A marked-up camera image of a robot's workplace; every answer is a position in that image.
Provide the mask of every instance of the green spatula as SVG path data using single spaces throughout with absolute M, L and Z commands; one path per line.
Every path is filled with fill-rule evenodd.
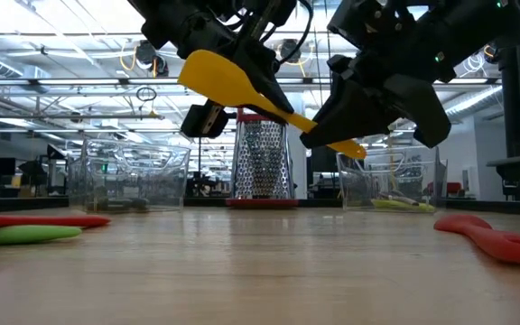
M 78 227 L 10 226 L 0 227 L 0 245 L 35 244 L 43 241 L 75 237 Z
M 262 108 L 305 133 L 317 125 L 304 116 L 278 109 L 268 98 L 255 91 L 240 67 L 211 51 L 193 52 L 184 63 L 178 82 L 225 107 L 253 105 Z M 354 159 L 367 156 L 365 148 L 352 140 L 329 144 L 329 147 Z

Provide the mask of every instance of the wooden table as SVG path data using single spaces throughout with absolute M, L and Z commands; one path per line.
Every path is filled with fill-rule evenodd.
M 479 215 L 520 233 L 520 216 Z M 0 324 L 520 324 L 520 267 L 433 230 L 435 219 L 113 216 L 73 240 L 0 247 Z

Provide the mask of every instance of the yellow spatula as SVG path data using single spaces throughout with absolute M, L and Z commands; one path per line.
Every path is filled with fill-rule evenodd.
M 268 98 L 255 91 L 242 69 L 211 51 L 193 52 L 184 63 L 178 82 L 225 107 L 253 105 L 262 108 L 305 133 L 316 126 L 316 122 L 304 116 L 278 109 Z M 365 148 L 352 140 L 329 144 L 329 147 L 354 159 L 367 156 Z

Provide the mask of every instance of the clear plastic bin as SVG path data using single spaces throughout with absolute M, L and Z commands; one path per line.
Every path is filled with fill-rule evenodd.
M 87 140 L 70 162 L 70 205 L 87 212 L 180 210 L 190 149 Z
M 364 160 L 337 155 L 344 209 L 433 213 L 446 189 L 447 162 L 438 150 L 371 150 Z

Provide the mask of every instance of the red silicone spatula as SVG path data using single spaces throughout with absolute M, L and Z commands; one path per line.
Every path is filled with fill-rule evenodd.
M 434 228 L 465 235 L 497 260 L 520 264 L 520 235 L 495 230 L 481 218 L 451 215 L 437 221 Z
M 0 216 L 0 227 L 45 225 L 89 228 L 105 226 L 109 221 L 109 218 L 101 216 Z

